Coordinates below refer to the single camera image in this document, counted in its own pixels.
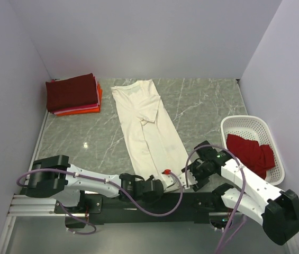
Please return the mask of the white t shirt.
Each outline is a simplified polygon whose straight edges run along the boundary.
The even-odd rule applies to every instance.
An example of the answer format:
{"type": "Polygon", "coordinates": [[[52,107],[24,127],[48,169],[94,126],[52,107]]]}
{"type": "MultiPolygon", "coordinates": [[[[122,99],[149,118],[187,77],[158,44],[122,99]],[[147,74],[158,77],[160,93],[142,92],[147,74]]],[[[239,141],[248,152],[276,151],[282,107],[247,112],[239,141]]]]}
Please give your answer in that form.
{"type": "Polygon", "coordinates": [[[182,174],[188,153],[153,80],[111,88],[134,172],[148,179],[169,169],[182,174]]]}

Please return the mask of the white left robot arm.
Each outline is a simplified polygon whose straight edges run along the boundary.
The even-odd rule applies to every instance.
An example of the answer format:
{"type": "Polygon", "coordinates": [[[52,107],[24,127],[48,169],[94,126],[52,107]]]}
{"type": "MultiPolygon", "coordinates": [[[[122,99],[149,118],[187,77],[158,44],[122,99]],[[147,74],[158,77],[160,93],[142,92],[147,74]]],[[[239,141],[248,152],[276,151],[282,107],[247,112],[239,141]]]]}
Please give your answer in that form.
{"type": "Polygon", "coordinates": [[[122,173],[104,175],[81,169],[69,163],[65,155],[36,160],[33,173],[25,187],[31,198],[52,197],[71,211],[81,212],[86,205],[84,192],[101,194],[108,198],[152,203],[162,197],[164,186],[160,180],[143,179],[137,175],[122,173]]]}

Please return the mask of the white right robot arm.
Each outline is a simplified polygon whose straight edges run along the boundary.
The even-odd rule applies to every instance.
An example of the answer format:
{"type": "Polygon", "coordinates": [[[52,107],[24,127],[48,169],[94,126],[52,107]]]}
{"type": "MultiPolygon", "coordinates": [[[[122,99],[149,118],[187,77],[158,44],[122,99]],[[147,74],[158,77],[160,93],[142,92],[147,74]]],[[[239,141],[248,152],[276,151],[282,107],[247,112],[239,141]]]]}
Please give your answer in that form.
{"type": "Polygon", "coordinates": [[[213,191],[216,210],[239,211],[260,224],[267,237],[280,246],[299,233],[299,197],[294,191],[284,191],[260,178],[223,147],[205,141],[193,153],[198,159],[186,161],[182,170],[186,187],[198,191],[214,174],[228,180],[213,191]]]}

